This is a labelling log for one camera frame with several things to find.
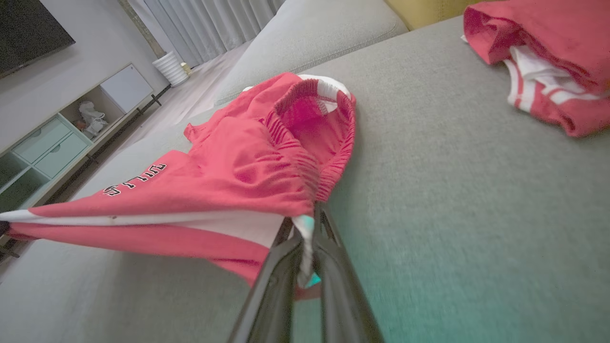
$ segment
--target clothing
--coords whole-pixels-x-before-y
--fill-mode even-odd
[[[572,137],[610,126],[610,99],[587,93],[564,70],[536,56],[527,46],[510,48],[504,60],[511,74],[508,103]]]
[[[170,151],[90,197],[0,220],[16,238],[207,258],[253,283],[283,218],[292,217],[306,241],[298,279],[305,286],[314,202],[328,199],[350,158],[355,102],[330,78],[281,74],[207,123],[188,125],[187,154]]]
[[[527,45],[565,70],[589,93],[610,89],[608,0],[508,0],[480,2],[464,12],[464,34],[488,64]]]

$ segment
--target white wall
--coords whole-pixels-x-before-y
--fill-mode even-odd
[[[41,2],[76,44],[0,79],[0,151],[130,62],[155,93],[169,84],[117,0]]]

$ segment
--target green drawer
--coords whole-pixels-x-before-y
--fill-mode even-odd
[[[55,143],[59,142],[69,133],[70,129],[59,119],[55,118],[46,123],[42,128],[32,132],[28,138],[13,149],[13,152],[23,157],[24,160],[34,163]]]
[[[54,178],[86,147],[87,144],[77,135],[70,134],[68,138],[49,151],[35,166],[46,176]]]

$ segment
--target white cabinet door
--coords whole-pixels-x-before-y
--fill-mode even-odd
[[[100,86],[124,114],[129,113],[153,92],[132,64],[102,82]]]

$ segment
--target sofa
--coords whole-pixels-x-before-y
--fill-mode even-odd
[[[385,340],[606,342],[610,134],[571,139],[513,108],[508,70],[461,35],[457,17],[303,71],[357,98],[329,208]],[[187,151],[185,125],[133,144],[77,197]],[[18,263],[0,285],[6,342],[224,342],[249,291],[198,259],[39,241]],[[294,342],[320,326],[318,300],[295,304]]]

